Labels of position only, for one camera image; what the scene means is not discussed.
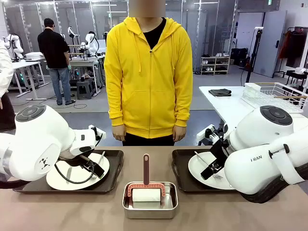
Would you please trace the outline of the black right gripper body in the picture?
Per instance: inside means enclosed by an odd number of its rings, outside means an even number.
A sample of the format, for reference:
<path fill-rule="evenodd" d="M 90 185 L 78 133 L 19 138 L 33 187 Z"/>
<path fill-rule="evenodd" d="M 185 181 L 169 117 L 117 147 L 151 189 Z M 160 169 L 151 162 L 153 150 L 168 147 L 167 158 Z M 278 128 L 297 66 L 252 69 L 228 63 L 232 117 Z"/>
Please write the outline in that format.
<path fill-rule="evenodd" d="M 218 140 L 216 141 L 211 149 L 210 153 L 216 158 L 209 166 L 211 167 L 214 163 L 217 163 L 221 166 L 221 169 L 224 167 L 224 164 L 228 157 L 227 148 L 229 147 L 229 142 L 227 140 L 222 141 Z"/>

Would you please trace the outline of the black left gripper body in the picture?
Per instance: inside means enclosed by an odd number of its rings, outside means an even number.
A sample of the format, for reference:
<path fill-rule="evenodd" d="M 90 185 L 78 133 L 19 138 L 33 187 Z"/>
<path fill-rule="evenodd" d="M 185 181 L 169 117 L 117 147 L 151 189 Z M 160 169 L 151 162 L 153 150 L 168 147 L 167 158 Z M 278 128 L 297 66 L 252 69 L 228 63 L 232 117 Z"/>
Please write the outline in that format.
<path fill-rule="evenodd" d="M 95 170 L 99 167 L 99 165 L 96 162 L 93 162 L 87 156 L 81 154 L 79 156 L 79 159 L 80 159 L 79 165 L 86 170 Z"/>

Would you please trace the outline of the yellow-hoodie person's right hand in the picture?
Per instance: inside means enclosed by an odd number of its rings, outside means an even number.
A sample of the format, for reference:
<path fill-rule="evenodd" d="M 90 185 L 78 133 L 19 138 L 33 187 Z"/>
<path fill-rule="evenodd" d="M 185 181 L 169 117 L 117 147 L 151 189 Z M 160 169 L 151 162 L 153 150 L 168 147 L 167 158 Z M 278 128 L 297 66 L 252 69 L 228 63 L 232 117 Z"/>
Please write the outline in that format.
<path fill-rule="evenodd" d="M 125 141 L 126 127 L 125 125 L 112 126 L 113 137 L 118 141 Z"/>

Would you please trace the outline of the yellow-hoodie person's left hand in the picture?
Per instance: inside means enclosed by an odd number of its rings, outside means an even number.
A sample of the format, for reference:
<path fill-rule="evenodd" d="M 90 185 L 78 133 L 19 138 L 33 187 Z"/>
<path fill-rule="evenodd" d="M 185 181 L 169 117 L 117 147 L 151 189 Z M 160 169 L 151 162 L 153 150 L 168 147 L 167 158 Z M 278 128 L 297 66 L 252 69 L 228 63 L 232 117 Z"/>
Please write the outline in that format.
<path fill-rule="evenodd" d="M 181 141 L 186 135 L 187 128 L 175 125 L 173 128 L 173 141 Z"/>

